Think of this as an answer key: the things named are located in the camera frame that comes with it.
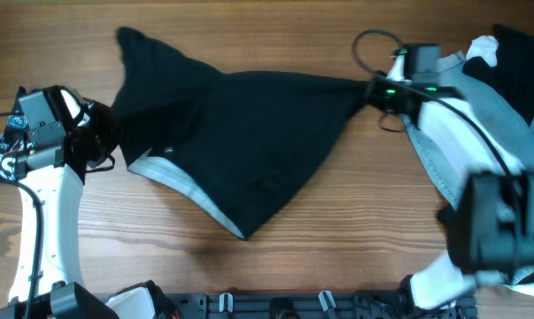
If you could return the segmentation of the black shorts with white trim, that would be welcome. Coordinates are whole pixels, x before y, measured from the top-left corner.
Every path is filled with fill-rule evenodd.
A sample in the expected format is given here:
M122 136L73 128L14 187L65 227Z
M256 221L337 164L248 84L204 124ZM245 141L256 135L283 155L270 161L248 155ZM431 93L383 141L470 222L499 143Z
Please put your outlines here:
M364 82L223 73L130 27L112 112L130 172L192 200L249 238L306 184L363 106Z

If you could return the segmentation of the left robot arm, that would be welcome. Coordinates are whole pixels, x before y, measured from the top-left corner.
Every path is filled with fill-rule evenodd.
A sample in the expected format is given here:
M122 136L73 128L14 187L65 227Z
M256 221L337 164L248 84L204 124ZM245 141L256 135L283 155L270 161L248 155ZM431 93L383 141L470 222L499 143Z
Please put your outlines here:
M22 92L11 123L20 139L2 154L0 183L19 189L19 262L0 318L158 318L151 283L107 301L84 286L79 262L78 213L89 173L103 171L117 145L108 106L64 86Z

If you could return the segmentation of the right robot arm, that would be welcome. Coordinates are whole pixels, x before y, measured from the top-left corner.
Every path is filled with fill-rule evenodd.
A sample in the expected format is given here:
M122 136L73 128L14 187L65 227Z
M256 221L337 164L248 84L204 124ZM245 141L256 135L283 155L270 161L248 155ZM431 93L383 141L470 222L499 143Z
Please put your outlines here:
M534 140L493 89L434 44L394 51L367 95L404 122L447 200L446 250L406 282L410 308L431 312L484 286L534 296Z

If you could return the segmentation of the folded black printed jersey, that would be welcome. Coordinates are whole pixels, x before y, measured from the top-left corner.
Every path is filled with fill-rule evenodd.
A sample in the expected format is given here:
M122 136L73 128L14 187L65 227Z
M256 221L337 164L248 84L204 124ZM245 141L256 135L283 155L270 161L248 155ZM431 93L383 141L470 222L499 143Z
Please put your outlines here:
M19 104L19 98L27 94L19 87L12 107L14 115L8 117L3 134L0 136L0 178L15 180L16 159L12 152L23 149L24 135L28 128L27 119Z

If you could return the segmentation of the white garment in pile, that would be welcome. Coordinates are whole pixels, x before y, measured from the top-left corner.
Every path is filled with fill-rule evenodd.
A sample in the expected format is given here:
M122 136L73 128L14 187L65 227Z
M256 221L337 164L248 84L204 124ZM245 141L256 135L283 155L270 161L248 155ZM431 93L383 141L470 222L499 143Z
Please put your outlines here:
M482 35L474 39L466 53L466 59L482 58L488 66L497 65L496 51L499 42L492 35Z

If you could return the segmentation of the black garment in pile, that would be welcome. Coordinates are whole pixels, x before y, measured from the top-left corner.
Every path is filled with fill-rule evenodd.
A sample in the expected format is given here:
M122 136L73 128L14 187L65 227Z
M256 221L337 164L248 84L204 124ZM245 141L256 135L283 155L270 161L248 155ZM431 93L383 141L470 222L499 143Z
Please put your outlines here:
M482 57L469 58L462 72L485 83L531 124L534 119L534 36L501 24L493 25L498 47L497 64L490 66Z

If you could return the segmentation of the light blue denim jeans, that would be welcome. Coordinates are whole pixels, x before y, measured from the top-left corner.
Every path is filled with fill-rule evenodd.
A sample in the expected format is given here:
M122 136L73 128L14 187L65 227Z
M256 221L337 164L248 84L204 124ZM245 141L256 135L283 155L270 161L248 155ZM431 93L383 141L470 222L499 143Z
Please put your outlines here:
M518 164L534 169L534 119L524 119L494 89L462 72L466 53L454 53L437 62L439 82L458 89L471 103L473 114L495 141L509 152ZM458 205L464 179L452 168L448 158L410 119L402 118L409 139L430 180L452 206Z

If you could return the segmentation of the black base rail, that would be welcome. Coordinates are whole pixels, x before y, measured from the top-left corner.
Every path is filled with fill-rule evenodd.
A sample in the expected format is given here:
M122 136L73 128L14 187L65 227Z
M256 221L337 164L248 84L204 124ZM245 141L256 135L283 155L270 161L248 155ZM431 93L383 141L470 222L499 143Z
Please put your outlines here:
M239 295L224 292L174 293L168 296L179 309L177 318L193 319L477 319L476 299L463 296L433 310L410 305L399 290L317 294Z

